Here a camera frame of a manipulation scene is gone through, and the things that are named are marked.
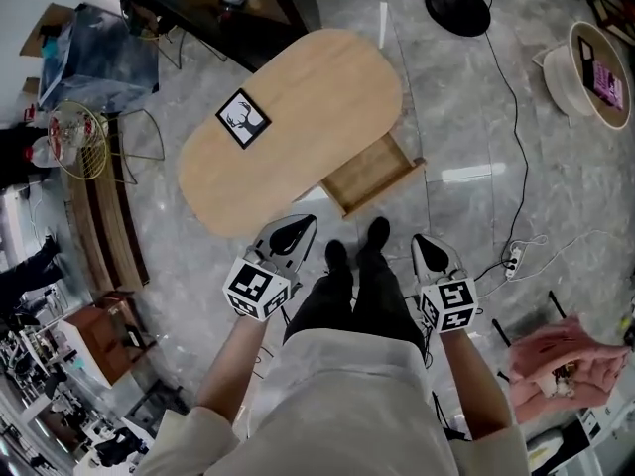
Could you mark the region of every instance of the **power strip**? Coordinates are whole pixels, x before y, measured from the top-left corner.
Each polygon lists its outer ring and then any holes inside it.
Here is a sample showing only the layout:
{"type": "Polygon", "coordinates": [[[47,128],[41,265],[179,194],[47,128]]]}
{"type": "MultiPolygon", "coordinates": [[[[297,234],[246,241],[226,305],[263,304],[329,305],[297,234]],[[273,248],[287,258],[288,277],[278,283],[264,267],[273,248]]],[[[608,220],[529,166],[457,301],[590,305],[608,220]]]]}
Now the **power strip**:
{"type": "Polygon", "coordinates": [[[507,264],[507,268],[505,269],[505,277],[511,279],[518,272],[518,267],[520,265],[521,258],[523,257],[523,251],[519,247],[514,247],[512,249],[512,255],[509,258],[511,263],[507,264]]]}

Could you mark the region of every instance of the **pink cloth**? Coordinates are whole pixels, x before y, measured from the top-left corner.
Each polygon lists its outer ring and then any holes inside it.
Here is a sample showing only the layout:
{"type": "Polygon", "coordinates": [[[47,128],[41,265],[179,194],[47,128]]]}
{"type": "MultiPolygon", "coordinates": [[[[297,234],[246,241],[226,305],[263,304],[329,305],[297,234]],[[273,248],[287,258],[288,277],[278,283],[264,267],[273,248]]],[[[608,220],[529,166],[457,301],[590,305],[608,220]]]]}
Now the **pink cloth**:
{"type": "Polygon", "coordinates": [[[538,329],[514,342],[511,352],[511,400],[519,423],[541,413],[601,406],[626,365],[629,348],[604,345],[589,337],[576,316],[538,329]],[[575,362],[572,397],[548,398],[536,381],[575,362]]]}

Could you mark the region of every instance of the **black pants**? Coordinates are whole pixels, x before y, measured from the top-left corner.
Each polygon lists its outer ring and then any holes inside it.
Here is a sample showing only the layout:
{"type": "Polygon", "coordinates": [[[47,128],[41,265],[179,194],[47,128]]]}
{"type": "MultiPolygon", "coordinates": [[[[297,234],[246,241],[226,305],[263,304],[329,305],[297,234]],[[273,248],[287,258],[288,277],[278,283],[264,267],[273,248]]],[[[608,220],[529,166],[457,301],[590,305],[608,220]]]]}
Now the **black pants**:
{"type": "Polygon", "coordinates": [[[46,244],[40,252],[0,274],[0,313],[12,311],[26,291],[34,291],[62,278],[52,263],[55,252],[46,244]]]}
{"type": "Polygon", "coordinates": [[[350,270],[335,270],[317,280],[287,326],[283,343],[304,329],[330,328],[406,340],[423,350],[424,335],[410,316],[397,278],[381,253],[362,250],[357,263],[360,285],[355,309],[350,308],[350,270]]]}

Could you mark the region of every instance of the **wire basket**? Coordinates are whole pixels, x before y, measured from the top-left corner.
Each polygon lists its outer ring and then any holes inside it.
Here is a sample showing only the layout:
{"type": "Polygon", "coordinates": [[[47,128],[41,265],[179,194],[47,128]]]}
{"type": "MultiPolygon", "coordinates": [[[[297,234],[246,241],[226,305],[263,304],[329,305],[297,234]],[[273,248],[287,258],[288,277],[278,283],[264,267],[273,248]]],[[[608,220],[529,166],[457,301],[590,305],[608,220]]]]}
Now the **wire basket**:
{"type": "Polygon", "coordinates": [[[75,179],[96,179],[109,157],[108,120],[71,100],[49,116],[49,145],[60,167],[75,179]]]}

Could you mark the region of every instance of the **wooden table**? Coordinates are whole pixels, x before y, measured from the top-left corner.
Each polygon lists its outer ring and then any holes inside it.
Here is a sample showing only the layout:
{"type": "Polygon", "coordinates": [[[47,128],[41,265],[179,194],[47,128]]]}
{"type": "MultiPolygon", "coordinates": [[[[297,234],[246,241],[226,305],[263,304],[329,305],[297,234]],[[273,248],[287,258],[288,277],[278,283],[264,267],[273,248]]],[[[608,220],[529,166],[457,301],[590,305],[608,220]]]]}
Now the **wooden table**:
{"type": "Polygon", "coordinates": [[[184,197],[212,233],[255,234],[317,184],[349,216],[423,164],[388,134],[401,114],[399,77],[351,32],[302,37],[242,88],[271,125],[243,150],[214,112],[181,153],[184,197]]]}

